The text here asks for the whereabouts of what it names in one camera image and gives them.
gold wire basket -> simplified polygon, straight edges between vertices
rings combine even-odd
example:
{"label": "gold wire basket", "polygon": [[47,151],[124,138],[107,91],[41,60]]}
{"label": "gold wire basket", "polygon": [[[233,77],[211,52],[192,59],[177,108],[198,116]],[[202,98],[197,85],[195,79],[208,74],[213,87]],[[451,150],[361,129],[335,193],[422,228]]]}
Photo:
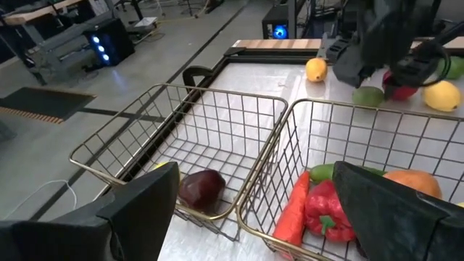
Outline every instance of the gold wire basket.
{"label": "gold wire basket", "polygon": [[231,213],[287,107],[285,100],[271,96],[159,84],[79,145],[70,161],[108,188],[169,161],[179,164],[182,178],[217,170],[226,188],[216,213],[181,204],[175,213],[237,240],[239,227]]}
{"label": "gold wire basket", "polygon": [[306,231],[301,247],[272,237],[299,175],[344,160],[379,170],[432,173],[443,200],[464,202],[464,125],[460,118],[303,99],[290,107],[238,205],[239,225],[293,260],[365,260],[355,243]]}

red apple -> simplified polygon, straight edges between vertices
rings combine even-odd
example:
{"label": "red apple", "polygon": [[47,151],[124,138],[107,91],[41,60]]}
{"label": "red apple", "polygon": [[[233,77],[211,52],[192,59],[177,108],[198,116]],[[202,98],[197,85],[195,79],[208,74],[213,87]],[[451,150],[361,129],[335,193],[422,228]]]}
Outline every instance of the red apple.
{"label": "red apple", "polygon": [[[387,71],[384,74],[382,87],[385,91],[385,89],[387,89],[389,86],[398,86],[398,83],[393,79],[392,73],[390,71]],[[409,99],[412,95],[414,95],[417,91],[418,88],[413,88],[409,86],[396,87],[393,95],[391,95],[389,99],[392,99],[394,101],[405,101]]]}

lemon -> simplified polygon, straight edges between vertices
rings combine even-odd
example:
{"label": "lemon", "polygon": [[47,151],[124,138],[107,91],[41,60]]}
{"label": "lemon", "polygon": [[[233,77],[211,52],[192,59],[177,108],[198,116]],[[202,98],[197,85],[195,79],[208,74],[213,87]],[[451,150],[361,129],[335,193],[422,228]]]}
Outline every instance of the lemon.
{"label": "lemon", "polygon": [[452,83],[442,80],[424,88],[423,100],[428,106],[436,110],[452,112],[461,103],[461,92]]}
{"label": "lemon", "polygon": [[321,82],[327,76],[327,62],[321,58],[312,58],[306,63],[306,78],[313,83]]}

green mango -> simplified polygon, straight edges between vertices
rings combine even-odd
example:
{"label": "green mango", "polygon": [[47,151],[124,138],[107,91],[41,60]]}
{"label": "green mango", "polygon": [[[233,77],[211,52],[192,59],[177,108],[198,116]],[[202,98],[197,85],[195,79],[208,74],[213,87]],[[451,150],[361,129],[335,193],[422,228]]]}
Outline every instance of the green mango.
{"label": "green mango", "polygon": [[[371,173],[373,174],[376,174],[376,175],[384,175],[386,173],[386,171],[383,171],[383,170],[377,170],[373,167],[366,167],[366,166],[359,166],[358,167],[361,167],[365,170],[368,170],[370,171]],[[333,163],[330,163],[330,164],[322,164],[322,165],[317,165],[315,167],[313,167],[310,171],[310,176],[311,176],[311,180],[314,182],[314,183],[320,183],[326,179],[332,179],[332,175],[334,174],[334,164]]]}
{"label": "green mango", "polygon": [[[450,57],[451,66],[449,67],[446,79],[456,80],[464,73],[464,59],[461,57]],[[436,67],[436,74],[440,75],[444,68],[444,59],[440,59],[438,66]]]}
{"label": "green mango", "polygon": [[384,92],[373,86],[361,86],[353,91],[352,101],[356,105],[378,107],[384,101]]}

concrete floor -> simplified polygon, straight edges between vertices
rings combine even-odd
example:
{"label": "concrete floor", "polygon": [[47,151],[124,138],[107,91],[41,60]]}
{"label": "concrete floor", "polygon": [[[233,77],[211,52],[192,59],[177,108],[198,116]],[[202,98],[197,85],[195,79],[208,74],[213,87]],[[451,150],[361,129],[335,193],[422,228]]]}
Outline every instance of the concrete floor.
{"label": "concrete floor", "polygon": [[[210,14],[197,20],[166,22],[160,32],[165,36],[155,42],[143,42],[136,53],[117,67],[105,68],[90,80],[50,85],[96,94],[87,107],[121,110],[125,105],[156,83],[165,82],[242,6],[245,0],[229,0]],[[261,38],[261,19],[272,6],[272,1],[251,0],[246,9],[191,63],[212,67],[238,39]],[[166,19],[178,17],[185,7],[165,8]],[[144,15],[153,12],[145,9]],[[123,20],[134,16],[120,12]],[[0,96],[6,96],[23,86],[36,82],[19,62],[0,69]],[[174,83],[182,83],[177,78]],[[69,153],[100,128],[109,116],[78,112],[61,125],[43,123],[14,115],[0,115],[17,137],[0,143],[0,218],[27,219],[63,185],[52,183],[24,202],[43,184],[67,180],[78,168],[68,161]],[[77,207],[92,201],[104,183],[92,175],[82,176],[73,186],[78,197]],[[50,220],[73,209],[73,196],[68,191],[42,217]],[[24,204],[17,210],[17,205]]]}

